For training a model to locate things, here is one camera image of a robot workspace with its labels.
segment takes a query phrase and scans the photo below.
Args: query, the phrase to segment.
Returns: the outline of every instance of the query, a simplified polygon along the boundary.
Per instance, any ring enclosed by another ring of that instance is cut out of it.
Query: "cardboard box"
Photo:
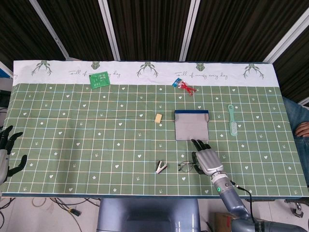
[[[225,213],[215,213],[214,215],[214,230],[215,232],[231,232],[232,231],[232,220],[237,219],[236,216]]]

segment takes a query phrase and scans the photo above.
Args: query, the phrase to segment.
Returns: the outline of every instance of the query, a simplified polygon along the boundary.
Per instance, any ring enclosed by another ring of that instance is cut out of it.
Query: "comb teeth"
[[[236,136],[237,135],[237,123],[236,122],[230,122],[230,132],[231,135]]]

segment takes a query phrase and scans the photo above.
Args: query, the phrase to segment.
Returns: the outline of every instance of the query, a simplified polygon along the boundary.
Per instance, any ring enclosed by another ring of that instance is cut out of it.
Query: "green comb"
[[[228,111],[230,112],[230,133],[232,136],[237,135],[237,123],[234,120],[234,106],[228,105]]]

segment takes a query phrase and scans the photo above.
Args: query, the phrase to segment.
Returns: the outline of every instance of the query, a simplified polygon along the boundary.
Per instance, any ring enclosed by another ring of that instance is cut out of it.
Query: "person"
[[[309,110],[283,97],[301,166],[309,187]]]

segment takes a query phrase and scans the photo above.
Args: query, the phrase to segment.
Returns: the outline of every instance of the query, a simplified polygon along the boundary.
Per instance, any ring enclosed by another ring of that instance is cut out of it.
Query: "glasses lens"
[[[185,161],[185,162],[182,162],[182,163],[179,164],[179,165],[180,165],[179,171],[183,171],[183,172],[185,172],[185,173],[188,173],[188,172],[191,171],[192,168],[193,168],[193,163],[192,163],[192,162],[187,162],[187,161]]]

